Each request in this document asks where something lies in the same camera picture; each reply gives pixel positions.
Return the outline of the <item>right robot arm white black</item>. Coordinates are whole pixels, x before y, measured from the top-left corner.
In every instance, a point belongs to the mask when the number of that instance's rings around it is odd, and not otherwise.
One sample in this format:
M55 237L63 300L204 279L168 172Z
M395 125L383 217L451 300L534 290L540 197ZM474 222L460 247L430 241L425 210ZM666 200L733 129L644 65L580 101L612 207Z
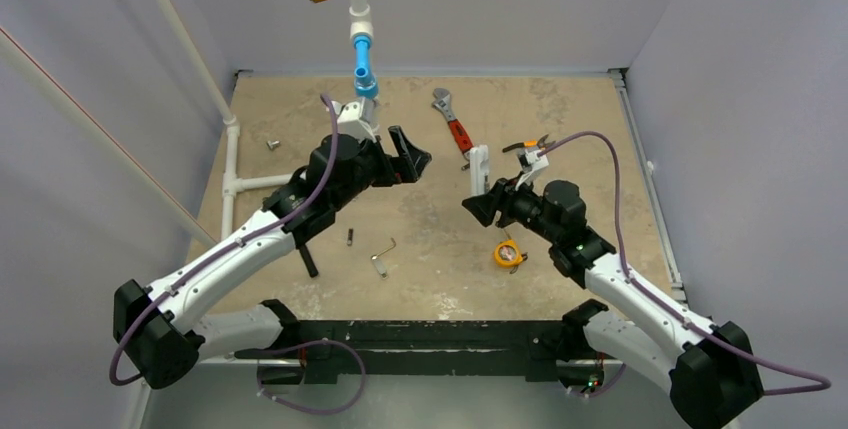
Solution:
M536 194L500 179L462 205L484 227L518 223L540 236L558 272L594 294L561 330L569 353L619 359L666 393L691 428L723 428L764 396L747 334L692 312L623 263L588 225L577 185L555 180Z

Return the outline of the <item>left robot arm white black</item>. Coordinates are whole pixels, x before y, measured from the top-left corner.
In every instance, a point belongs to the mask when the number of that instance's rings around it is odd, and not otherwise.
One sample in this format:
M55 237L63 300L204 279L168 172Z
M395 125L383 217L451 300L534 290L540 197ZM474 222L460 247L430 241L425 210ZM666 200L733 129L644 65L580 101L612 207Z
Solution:
M300 249L331 227L336 215L368 188L417 182L432 156L415 146L399 126L389 135L397 151L387 154L380 138L330 134L306 165L266 197L242 226L201 257L146 286L130 279L113 296L113 337L138 378L162 389L184 377L210 350L208 311L225 295L277 259Z

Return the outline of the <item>white remote control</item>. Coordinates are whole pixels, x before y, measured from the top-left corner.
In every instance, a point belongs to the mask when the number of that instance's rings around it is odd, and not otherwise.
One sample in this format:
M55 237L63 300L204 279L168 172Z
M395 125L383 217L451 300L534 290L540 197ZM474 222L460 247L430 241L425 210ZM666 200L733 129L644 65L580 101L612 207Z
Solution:
M469 151L470 195L480 196L490 190L490 158L487 145L477 145Z

